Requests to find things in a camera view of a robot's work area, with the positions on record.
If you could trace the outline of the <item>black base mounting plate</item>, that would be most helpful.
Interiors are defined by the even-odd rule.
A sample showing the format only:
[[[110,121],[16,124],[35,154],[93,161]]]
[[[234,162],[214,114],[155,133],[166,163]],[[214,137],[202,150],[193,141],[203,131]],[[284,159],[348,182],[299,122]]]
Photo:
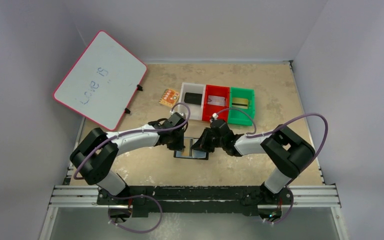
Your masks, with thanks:
[[[129,195],[113,196],[99,187],[99,205],[126,205],[134,218],[150,213],[242,214],[273,222],[282,207],[293,203],[292,191],[284,186],[277,194],[260,186],[152,186],[128,185]]]

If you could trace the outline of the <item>red plastic bin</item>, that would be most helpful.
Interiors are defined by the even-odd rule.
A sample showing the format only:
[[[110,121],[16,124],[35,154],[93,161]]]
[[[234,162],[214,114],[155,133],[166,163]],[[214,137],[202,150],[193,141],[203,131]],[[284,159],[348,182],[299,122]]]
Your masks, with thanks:
[[[213,105],[209,102],[209,96],[216,96],[224,98],[224,104]],[[227,109],[230,106],[230,88],[226,86],[210,85],[205,86],[205,94],[203,97],[203,110],[202,121],[209,122],[210,117],[214,113],[218,113],[223,109]]]

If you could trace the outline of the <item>black leather card holder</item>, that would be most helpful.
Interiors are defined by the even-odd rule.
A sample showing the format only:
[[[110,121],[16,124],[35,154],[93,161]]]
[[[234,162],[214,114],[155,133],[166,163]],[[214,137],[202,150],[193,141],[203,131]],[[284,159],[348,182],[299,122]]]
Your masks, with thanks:
[[[182,151],[175,150],[173,157],[179,159],[208,160],[209,153],[204,151],[193,150],[192,146],[198,141],[198,138],[184,137],[184,149]]]

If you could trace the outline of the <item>aluminium rail frame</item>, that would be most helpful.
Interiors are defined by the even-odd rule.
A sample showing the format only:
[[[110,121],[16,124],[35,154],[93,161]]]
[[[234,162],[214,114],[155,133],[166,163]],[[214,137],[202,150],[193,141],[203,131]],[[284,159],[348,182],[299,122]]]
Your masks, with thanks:
[[[48,204],[45,221],[40,233],[40,240],[49,240],[54,227],[59,208],[98,208],[98,187],[86,185],[56,185],[54,186]],[[291,186],[294,194],[294,208],[330,208],[333,215],[335,230],[340,240],[348,240],[349,234],[336,186]]]

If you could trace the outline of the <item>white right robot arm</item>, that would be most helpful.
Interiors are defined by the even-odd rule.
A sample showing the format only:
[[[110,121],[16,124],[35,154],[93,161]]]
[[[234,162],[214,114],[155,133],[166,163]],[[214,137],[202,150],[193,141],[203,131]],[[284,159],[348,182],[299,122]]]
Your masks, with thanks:
[[[223,119],[212,121],[191,146],[192,150],[206,153],[216,148],[233,157],[266,154],[271,159],[275,169],[260,186],[260,196],[268,204],[280,198],[280,191],[296,179],[316,155],[315,149],[287,126],[267,135],[235,134]]]

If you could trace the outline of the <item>orange card pack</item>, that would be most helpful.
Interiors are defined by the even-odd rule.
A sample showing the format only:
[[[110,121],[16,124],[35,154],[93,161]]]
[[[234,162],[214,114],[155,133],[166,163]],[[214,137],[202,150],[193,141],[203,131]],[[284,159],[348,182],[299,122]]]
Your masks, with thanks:
[[[159,103],[163,106],[173,108],[180,98],[180,92],[172,88],[167,88],[164,90]]]

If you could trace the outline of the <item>pink framed whiteboard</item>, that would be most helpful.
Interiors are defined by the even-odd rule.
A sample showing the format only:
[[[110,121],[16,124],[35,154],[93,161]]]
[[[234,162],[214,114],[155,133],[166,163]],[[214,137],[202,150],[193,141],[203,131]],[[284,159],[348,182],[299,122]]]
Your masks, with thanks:
[[[145,63],[101,30],[55,89],[53,98],[115,130],[146,72]]]

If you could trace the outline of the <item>clear card in red bin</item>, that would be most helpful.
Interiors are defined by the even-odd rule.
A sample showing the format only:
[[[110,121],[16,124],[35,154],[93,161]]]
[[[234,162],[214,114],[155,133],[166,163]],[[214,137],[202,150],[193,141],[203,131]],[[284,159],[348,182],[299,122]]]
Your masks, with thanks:
[[[212,106],[225,107],[226,98],[223,96],[209,95],[207,98],[207,104]]]

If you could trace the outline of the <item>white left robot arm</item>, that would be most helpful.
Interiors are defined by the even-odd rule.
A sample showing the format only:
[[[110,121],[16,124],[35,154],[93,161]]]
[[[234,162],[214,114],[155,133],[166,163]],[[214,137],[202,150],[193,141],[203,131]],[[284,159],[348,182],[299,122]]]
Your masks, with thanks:
[[[169,150],[180,151],[184,146],[184,126],[187,120],[178,112],[169,118],[150,121],[142,127],[105,132],[92,129],[69,156],[88,185],[97,185],[109,193],[118,205],[129,199],[129,186],[121,176],[111,170],[115,158],[126,152],[144,147],[165,145]]]

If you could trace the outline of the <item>white plastic bin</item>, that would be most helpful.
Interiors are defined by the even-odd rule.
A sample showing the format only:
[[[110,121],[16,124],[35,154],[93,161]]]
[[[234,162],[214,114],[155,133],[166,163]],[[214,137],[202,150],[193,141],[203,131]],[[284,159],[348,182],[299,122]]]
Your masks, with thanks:
[[[201,121],[204,110],[204,95],[206,85],[183,82],[180,90],[179,102],[184,103],[190,109],[190,119]]]

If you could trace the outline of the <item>green plastic bin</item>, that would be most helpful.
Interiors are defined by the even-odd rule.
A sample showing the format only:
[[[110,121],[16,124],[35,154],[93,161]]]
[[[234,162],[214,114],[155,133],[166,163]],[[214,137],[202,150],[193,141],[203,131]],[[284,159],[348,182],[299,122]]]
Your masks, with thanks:
[[[241,108],[232,107],[232,98],[248,99],[249,108],[241,109]],[[235,110],[228,111],[227,122],[229,124],[240,125],[240,126],[252,126],[253,125],[252,120],[254,119],[255,113],[256,113],[255,91],[249,88],[231,87],[230,97],[229,97],[229,107],[235,109]],[[248,116],[246,116],[244,113],[239,112],[237,109],[245,112],[252,120]]]

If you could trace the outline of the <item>black object in white bin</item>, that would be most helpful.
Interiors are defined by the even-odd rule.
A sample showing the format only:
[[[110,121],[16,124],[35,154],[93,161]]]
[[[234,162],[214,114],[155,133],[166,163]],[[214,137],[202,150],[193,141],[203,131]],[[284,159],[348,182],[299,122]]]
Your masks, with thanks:
[[[186,92],[184,95],[184,102],[192,105],[201,105],[203,95],[201,93]]]

